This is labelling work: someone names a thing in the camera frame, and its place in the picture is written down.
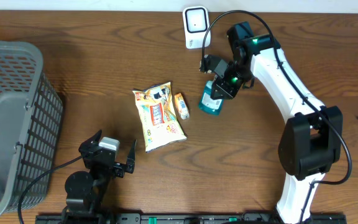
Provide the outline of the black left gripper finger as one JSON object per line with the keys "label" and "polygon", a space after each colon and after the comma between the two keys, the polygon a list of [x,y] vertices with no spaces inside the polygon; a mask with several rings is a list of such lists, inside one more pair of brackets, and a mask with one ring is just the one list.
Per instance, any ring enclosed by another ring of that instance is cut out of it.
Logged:
{"label": "black left gripper finger", "polygon": [[102,130],[97,131],[89,139],[81,143],[79,147],[79,152],[94,152],[94,149],[98,147],[99,140],[101,138]]}
{"label": "black left gripper finger", "polygon": [[133,141],[131,145],[131,149],[127,155],[127,162],[126,162],[127,173],[133,173],[135,169],[135,148],[136,148],[136,140]]}

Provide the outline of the teal mouthwash bottle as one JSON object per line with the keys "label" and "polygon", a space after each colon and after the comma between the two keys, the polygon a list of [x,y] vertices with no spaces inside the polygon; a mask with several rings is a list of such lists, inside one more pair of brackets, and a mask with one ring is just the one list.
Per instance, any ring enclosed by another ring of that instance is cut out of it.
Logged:
{"label": "teal mouthwash bottle", "polygon": [[205,113],[217,116],[220,114],[224,100],[213,100],[211,98],[212,84],[212,80],[206,82],[198,107]]}

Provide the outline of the yellow snack bag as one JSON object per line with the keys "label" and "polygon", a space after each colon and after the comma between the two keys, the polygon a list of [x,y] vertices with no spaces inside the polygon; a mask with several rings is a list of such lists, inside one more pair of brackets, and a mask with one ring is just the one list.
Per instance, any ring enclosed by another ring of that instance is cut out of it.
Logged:
{"label": "yellow snack bag", "polygon": [[175,114],[170,82],[146,90],[134,90],[133,94],[142,123],[146,152],[187,139]]}

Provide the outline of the small orange white carton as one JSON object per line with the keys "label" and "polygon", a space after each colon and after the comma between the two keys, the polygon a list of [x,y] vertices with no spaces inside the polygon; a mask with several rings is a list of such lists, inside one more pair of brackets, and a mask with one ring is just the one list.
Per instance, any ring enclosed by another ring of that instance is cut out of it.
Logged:
{"label": "small orange white carton", "polygon": [[175,106],[181,119],[188,119],[190,117],[189,109],[185,103],[185,99],[181,93],[174,96]]}

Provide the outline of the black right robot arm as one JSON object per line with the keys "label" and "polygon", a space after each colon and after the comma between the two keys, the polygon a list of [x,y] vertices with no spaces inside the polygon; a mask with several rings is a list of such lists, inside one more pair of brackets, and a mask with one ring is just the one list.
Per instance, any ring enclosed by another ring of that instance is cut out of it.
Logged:
{"label": "black right robot arm", "polygon": [[221,106],[233,99],[247,82],[259,80],[279,108],[285,128],[278,156],[286,172],[280,200],[276,205],[282,223],[299,223],[310,218],[317,184],[340,158],[343,116],[336,106],[326,107],[304,86],[285,58],[280,44],[270,36],[256,36],[248,22],[232,26],[227,37],[233,60],[226,62],[205,55],[203,72],[214,73],[201,102]]}

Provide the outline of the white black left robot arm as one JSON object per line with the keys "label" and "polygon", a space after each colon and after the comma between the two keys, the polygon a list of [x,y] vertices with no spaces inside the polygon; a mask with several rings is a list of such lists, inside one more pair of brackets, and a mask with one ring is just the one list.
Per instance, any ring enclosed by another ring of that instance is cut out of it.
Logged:
{"label": "white black left robot arm", "polygon": [[100,211],[110,181],[134,172],[137,141],[133,141],[127,161],[120,163],[116,161],[120,142],[101,134],[99,130],[79,147],[88,171],[75,172],[65,182],[67,207],[74,213],[93,214]]}

